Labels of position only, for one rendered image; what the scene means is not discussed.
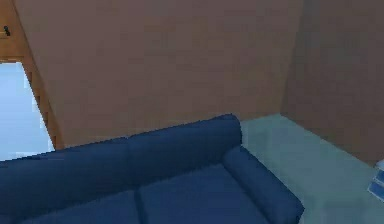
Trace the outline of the dark blue sofa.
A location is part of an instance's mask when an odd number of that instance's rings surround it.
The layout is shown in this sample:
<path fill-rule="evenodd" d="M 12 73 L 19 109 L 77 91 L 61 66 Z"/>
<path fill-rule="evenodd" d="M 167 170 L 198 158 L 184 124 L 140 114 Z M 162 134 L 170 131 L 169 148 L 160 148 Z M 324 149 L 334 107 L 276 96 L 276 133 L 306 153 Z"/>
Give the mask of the dark blue sofa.
<path fill-rule="evenodd" d="M 0 224 L 299 224 L 238 118 L 0 161 Z"/>

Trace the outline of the blue and white striped object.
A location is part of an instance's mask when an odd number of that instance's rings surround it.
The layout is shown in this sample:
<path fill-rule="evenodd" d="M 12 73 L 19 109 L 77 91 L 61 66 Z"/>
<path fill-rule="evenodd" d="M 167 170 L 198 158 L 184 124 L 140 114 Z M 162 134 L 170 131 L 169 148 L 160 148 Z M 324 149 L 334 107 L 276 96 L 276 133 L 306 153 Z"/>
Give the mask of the blue and white striped object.
<path fill-rule="evenodd" d="M 384 203 L 384 159 L 375 165 L 377 173 L 370 182 L 367 191 Z"/>

